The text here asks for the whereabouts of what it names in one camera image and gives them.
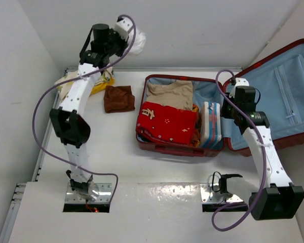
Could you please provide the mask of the white drawstring bag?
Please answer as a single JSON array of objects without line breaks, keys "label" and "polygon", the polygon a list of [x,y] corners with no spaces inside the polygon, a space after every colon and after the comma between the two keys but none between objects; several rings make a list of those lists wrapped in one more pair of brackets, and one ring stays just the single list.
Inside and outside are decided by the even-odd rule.
[{"label": "white drawstring bag", "polygon": [[136,35],[134,37],[134,30],[132,30],[129,33],[129,37],[127,40],[127,44],[128,46],[131,45],[132,43],[132,39],[134,37],[134,43],[132,45],[132,48],[129,51],[129,55],[139,55],[142,51],[143,48],[145,46],[145,42],[146,42],[146,35],[144,32],[140,31],[138,28],[135,29],[136,30]]}]

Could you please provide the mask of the white blue toiletry case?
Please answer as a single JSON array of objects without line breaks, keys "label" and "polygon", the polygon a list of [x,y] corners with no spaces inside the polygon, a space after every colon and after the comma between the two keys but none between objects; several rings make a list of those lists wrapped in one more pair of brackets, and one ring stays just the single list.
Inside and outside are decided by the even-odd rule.
[{"label": "white blue toiletry case", "polygon": [[214,148],[222,140],[220,104],[204,102],[201,119],[200,146],[202,148]]}]

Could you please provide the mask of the beige shirt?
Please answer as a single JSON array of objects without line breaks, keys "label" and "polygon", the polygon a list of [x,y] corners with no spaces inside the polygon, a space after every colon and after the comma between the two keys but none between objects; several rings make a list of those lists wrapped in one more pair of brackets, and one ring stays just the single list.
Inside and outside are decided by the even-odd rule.
[{"label": "beige shirt", "polygon": [[193,109],[192,82],[176,80],[168,85],[148,83],[146,89],[147,102],[183,110]]}]

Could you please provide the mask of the red suitcase blue lining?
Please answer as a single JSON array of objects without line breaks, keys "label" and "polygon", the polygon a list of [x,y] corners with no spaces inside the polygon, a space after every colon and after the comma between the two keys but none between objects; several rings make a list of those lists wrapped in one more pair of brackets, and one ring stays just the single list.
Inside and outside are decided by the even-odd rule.
[{"label": "red suitcase blue lining", "polygon": [[228,146],[249,156],[243,133],[252,125],[269,128],[276,149],[304,143],[304,39],[224,84],[207,78],[149,75],[136,139],[141,149],[164,154],[215,157]]}]

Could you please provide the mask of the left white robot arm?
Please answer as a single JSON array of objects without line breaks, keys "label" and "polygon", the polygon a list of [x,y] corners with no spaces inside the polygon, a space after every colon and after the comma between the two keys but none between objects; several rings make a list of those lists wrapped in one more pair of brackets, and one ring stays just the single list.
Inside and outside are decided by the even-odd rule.
[{"label": "left white robot arm", "polygon": [[86,143],[91,133],[90,126],[83,118],[85,105],[103,72],[102,68],[109,64],[111,56],[123,55],[133,33],[133,25],[125,19],[114,28],[107,24],[93,25],[79,54],[78,80],[73,82],[59,107],[49,113],[55,134],[65,146],[71,162],[67,171],[71,188],[86,199],[99,193],[93,182],[93,174],[81,170],[88,163]]}]

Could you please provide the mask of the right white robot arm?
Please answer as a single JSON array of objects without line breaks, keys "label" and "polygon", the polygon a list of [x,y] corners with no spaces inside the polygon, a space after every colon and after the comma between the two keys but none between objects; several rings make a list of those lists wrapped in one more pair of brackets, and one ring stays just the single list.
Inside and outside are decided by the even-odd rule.
[{"label": "right white robot arm", "polygon": [[291,219],[304,199],[304,190],[295,186],[285,172],[271,137],[270,123],[263,111],[256,111],[256,89],[235,85],[224,96],[221,116],[233,119],[247,142],[260,176],[258,189],[243,185],[239,174],[224,174],[219,179],[220,193],[233,189],[245,194],[239,197],[249,204],[255,220]]}]

